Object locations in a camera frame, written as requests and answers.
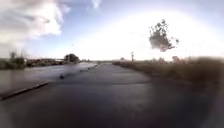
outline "vegetation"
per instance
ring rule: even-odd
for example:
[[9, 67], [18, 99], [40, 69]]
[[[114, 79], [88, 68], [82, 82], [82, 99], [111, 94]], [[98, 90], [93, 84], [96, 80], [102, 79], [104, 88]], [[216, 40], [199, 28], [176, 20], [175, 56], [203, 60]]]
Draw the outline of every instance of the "vegetation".
[[68, 54], [64, 57], [64, 60], [66, 62], [77, 63], [79, 61], [79, 57], [77, 57], [75, 54]]
[[212, 58], [197, 58], [179, 60], [178, 62], [165, 62], [159, 60], [145, 62], [120, 61], [114, 65], [138, 70], [150, 76], [169, 77], [187, 81], [194, 84], [218, 85], [221, 77], [221, 60]]
[[23, 69], [25, 67], [25, 59], [17, 56], [16, 52], [10, 53], [10, 59], [0, 60], [0, 69]]
[[149, 31], [150, 31], [149, 41], [151, 42], [151, 46], [153, 49], [156, 48], [162, 52], [165, 52], [166, 50], [175, 47], [171, 43], [172, 40], [175, 40], [176, 43], [179, 42], [179, 40], [174, 37], [168, 37], [168, 25], [165, 20], [162, 20], [155, 26], [151, 26], [149, 28]]

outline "sky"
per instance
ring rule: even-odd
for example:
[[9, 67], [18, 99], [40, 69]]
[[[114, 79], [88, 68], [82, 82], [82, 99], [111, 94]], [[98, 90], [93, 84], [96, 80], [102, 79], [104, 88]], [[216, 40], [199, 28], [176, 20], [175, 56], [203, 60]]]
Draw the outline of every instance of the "sky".
[[[221, 0], [0, 0], [0, 57], [152, 59], [224, 56]], [[148, 27], [165, 19], [177, 48], [152, 50]]]

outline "white cloud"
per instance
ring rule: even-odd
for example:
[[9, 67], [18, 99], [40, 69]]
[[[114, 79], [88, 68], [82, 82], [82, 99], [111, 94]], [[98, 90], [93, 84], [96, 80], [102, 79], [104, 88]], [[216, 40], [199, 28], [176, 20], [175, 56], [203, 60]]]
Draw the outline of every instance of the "white cloud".
[[0, 0], [0, 57], [27, 40], [60, 34], [69, 10], [62, 0]]
[[100, 5], [102, 3], [102, 0], [91, 0], [91, 2], [92, 2], [92, 5], [93, 5], [94, 9], [99, 9]]

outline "utility pole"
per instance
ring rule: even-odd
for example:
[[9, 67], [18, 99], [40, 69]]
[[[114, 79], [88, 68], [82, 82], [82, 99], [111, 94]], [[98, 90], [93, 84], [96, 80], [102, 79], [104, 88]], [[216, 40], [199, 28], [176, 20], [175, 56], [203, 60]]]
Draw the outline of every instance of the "utility pole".
[[134, 52], [131, 52], [131, 61], [134, 61]]

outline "bush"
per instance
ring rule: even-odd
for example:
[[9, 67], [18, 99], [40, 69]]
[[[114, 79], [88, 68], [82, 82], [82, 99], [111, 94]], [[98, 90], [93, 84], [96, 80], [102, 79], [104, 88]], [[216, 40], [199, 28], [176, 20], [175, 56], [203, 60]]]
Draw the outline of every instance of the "bush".
[[114, 65], [131, 68], [149, 75], [160, 75], [192, 83], [218, 84], [223, 63], [218, 59], [198, 58], [174, 62], [114, 62]]

